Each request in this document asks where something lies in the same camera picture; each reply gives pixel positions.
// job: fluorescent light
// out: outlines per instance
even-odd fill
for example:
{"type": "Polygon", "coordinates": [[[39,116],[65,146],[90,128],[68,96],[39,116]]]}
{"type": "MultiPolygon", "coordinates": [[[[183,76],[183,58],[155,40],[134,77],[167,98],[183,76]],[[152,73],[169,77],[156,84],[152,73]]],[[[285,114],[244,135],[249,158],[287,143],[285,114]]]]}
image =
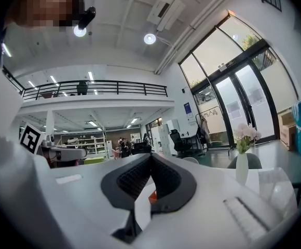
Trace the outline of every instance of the fluorescent light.
{"type": "Polygon", "coordinates": [[[53,76],[50,76],[51,77],[51,79],[52,79],[52,81],[54,82],[54,83],[57,83],[57,81],[54,79],[54,77],[53,76]]]}
{"type": "Polygon", "coordinates": [[[10,51],[8,50],[8,48],[6,47],[5,43],[2,43],[4,52],[7,54],[7,56],[12,57],[10,51]]]}
{"type": "Polygon", "coordinates": [[[97,127],[96,123],[94,123],[93,121],[89,121],[89,123],[94,126],[94,127],[97,127]]]}
{"type": "Polygon", "coordinates": [[[89,75],[89,79],[92,81],[92,83],[94,83],[94,79],[93,79],[93,75],[92,75],[92,72],[88,72],[88,75],[89,75]]]}
{"type": "Polygon", "coordinates": [[[76,35],[77,37],[83,37],[86,34],[86,31],[86,28],[80,30],[78,25],[76,25],[73,29],[74,35],[76,35]]]}
{"type": "Polygon", "coordinates": [[[146,44],[153,44],[155,41],[156,41],[156,37],[152,33],[149,33],[144,37],[144,42],[146,44]]]}
{"type": "Polygon", "coordinates": [[[31,84],[31,86],[37,90],[37,88],[34,86],[34,84],[32,82],[28,81],[28,83],[31,84]]]}

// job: flower vase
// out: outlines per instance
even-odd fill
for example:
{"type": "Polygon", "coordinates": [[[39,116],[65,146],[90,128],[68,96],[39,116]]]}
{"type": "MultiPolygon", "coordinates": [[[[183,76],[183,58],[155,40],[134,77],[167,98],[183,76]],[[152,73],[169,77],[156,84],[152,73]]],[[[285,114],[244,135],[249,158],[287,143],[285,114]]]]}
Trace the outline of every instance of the flower vase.
{"type": "Polygon", "coordinates": [[[249,173],[249,162],[246,153],[238,154],[236,162],[236,181],[245,185],[249,173]]]}

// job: round ceiling light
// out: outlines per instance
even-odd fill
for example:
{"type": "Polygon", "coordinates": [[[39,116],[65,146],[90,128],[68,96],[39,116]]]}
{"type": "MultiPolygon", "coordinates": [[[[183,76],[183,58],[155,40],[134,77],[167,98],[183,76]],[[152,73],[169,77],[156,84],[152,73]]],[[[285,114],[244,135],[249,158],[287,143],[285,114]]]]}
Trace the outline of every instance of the round ceiling light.
{"type": "Polygon", "coordinates": [[[154,34],[149,33],[144,37],[144,41],[147,44],[153,44],[156,41],[156,37],[154,34]]]}
{"type": "Polygon", "coordinates": [[[76,25],[73,29],[73,32],[77,37],[83,37],[86,34],[86,28],[80,30],[78,25],[76,25]]]}

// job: air conditioner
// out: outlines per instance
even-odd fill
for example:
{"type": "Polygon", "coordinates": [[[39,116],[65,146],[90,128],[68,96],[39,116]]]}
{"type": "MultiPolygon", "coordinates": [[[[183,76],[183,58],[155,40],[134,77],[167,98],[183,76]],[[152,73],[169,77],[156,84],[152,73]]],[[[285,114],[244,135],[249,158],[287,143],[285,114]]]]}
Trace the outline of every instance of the air conditioner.
{"type": "Polygon", "coordinates": [[[147,21],[156,24],[158,31],[169,30],[184,8],[185,5],[180,0],[157,0],[147,21]]]}

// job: green floor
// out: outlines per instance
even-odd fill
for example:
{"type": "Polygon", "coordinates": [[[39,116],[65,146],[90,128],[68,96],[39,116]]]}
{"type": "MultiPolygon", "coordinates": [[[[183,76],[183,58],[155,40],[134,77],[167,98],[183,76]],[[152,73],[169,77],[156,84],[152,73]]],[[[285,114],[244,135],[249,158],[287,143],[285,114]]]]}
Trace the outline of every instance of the green floor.
{"type": "MultiPolygon", "coordinates": [[[[301,156],[298,152],[287,151],[280,141],[272,141],[249,149],[250,153],[257,155],[263,168],[281,167],[291,182],[301,182],[301,156]]],[[[227,168],[231,160],[237,155],[236,151],[227,149],[210,149],[205,156],[194,155],[201,165],[227,168]]]]}

